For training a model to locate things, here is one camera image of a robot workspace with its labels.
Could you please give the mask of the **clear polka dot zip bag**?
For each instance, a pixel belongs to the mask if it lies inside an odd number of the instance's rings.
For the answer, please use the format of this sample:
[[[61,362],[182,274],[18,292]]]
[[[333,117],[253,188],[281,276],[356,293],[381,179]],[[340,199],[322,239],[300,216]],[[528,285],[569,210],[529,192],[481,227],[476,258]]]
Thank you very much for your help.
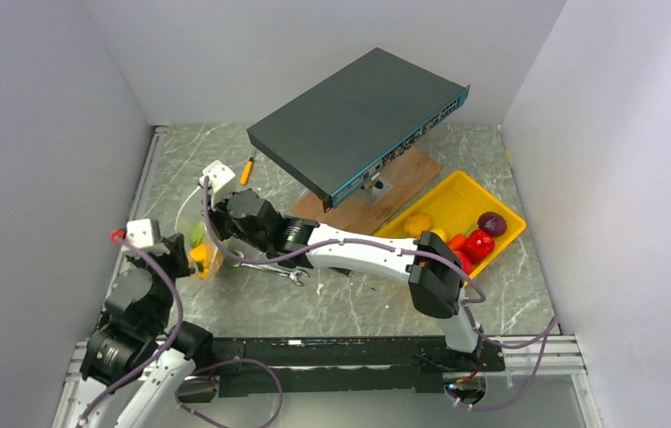
[[[204,222],[204,217],[203,217],[203,208],[202,208],[202,189],[200,187],[196,187],[190,194],[189,196],[182,202],[177,214],[176,214],[176,220],[175,220],[175,229],[177,233],[182,233],[185,237],[185,249],[187,253],[191,250],[190,244],[189,244],[189,238],[188,235],[191,231],[191,229],[198,223],[198,222]],[[208,252],[209,252],[209,257],[210,257],[210,268],[209,268],[209,275],[206,279],[200,279],[200,280],[212,280],[218,273],[219,269],[222,267],[223,262],[225,260],[224,254],[216,247],[216,245],[211,241],[209,238],[208,232],[205,235],[205,240],[204,243],[208,247]],[[196,277],[199,279],[198,272],[196,269],[196,265],[193,263],[193,261],[190,259],[194,273],[192,274],[193,277]]]

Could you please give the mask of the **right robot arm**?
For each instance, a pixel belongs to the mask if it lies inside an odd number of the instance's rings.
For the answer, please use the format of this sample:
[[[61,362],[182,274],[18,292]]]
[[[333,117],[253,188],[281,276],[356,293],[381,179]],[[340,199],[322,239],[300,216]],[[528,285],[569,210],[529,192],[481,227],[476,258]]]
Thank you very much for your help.
[[[430,232],[420,238],[360,235],[305,218],[282,216],[252,190],[222,192],[204,184],[202,215],[209,239],[227,258],[241,261],[223,241],[236,237],[265,251],[251,265],[337,268],[393,279],[408,287],[413,307],[438,322],[453,366],[469,370],[483,356],[479,324],[463,287],[471,281],[462,261]]]

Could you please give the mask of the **yellow bell pepper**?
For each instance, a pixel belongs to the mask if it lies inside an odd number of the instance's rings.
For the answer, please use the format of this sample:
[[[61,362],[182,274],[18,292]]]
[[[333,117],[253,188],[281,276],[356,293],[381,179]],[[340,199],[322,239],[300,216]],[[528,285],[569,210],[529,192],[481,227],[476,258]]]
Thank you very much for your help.
[[[188,255],[193,263],[196,265],[199,279],[206,279],[209,275],[210,257],[208,247],[205,243],[192,248]]]

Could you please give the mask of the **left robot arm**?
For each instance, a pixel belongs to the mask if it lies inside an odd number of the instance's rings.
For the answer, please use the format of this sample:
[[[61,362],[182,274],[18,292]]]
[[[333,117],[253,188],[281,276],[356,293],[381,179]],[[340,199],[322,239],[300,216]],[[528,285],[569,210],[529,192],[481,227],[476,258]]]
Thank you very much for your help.
[[[192,273],[184,236],[162,238],[127,255],[102,320],[87,341],[74,427],[146,427],[188,375],[215,360],[213,335],[190,322],[168,328],[180,309],[175,281]]]

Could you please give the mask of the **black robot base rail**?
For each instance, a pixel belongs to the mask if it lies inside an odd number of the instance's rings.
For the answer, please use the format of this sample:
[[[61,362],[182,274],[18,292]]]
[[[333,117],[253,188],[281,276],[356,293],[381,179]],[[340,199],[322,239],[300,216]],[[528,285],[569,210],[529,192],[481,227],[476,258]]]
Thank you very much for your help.
[[[410,390],[439,393],[454,378],[502,372],[502,351],[481,342],[471,354],[439,335],[394,337],[216,338],[177,389],[186,404],[293,392]]]

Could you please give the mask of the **green cabbage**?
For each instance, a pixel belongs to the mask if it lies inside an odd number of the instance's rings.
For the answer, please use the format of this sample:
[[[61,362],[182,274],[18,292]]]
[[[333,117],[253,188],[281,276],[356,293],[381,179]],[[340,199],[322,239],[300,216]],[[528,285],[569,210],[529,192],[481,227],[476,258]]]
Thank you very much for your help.
[[[190,231],[188,238],[190,248],[193,250],[204,244],[206,227],[203,222],[198,222]]]

